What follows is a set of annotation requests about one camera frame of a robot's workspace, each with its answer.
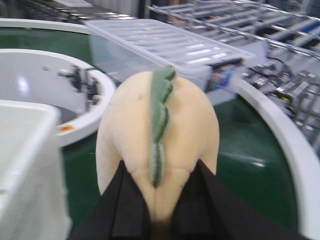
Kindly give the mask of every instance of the round platform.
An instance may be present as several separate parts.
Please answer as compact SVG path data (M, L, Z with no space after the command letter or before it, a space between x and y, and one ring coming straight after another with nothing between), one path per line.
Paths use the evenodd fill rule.
M60 146L84 139L98 129L116 88L109 77L90 64L48 51L0 49L0 66L1 99L59 109Z

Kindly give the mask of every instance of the plush toy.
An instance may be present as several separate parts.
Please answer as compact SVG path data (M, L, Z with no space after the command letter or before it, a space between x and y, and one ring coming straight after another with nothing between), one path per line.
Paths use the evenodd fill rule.
M105 191L124 160L153 229L166 232L197 160L215 174L218 147L218 120L201 89L172 66L135 74L118 87L100 122L99 190Z

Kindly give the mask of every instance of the orange sticker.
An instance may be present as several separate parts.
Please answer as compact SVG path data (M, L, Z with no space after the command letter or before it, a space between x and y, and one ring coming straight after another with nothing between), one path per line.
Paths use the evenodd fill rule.
M73 129L75 129L75 127L73 125L69 124L69 125L61 126L59 128L59 132L60 133L67 132L67 131L70 131L70 130L73 130Z

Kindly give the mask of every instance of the transparent plastic lid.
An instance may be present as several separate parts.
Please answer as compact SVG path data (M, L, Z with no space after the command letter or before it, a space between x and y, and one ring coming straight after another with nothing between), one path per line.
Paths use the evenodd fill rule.
M93 33L180 72L209 71L208 65L253 54L153 19L91 20Z

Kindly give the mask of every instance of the green spikes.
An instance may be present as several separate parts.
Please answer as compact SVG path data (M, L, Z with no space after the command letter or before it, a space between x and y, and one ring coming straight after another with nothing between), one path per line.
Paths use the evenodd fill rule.
M164 138L170 127L170 112L166 102L173 93L171 80L176 76L172 66L158 68L153 72L151 82L151 144L150 144L150 180L157 188L165 173Z

